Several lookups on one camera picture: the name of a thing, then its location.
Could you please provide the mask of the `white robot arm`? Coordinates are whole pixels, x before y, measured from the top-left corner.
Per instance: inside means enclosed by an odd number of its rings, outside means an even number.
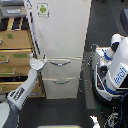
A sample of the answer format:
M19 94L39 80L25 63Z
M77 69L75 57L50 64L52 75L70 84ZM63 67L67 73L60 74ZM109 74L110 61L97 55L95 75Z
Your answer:
M44 68L46 63L46 57L35 59L33 54L29 55L31 69L29 70L27 80L8 94L6 102L0 103L0 128L18 127L18 111L23 108L25 101L36 85L38 73Z

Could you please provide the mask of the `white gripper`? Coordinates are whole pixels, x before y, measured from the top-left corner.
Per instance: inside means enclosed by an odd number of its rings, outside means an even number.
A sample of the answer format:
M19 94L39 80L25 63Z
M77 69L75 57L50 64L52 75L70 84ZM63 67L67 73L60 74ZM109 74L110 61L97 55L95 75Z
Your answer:
M46 55L43 56L43 61L33 58L34 58L34 53L29 54L30 67L36 71L42 70L45 63L48 62Z

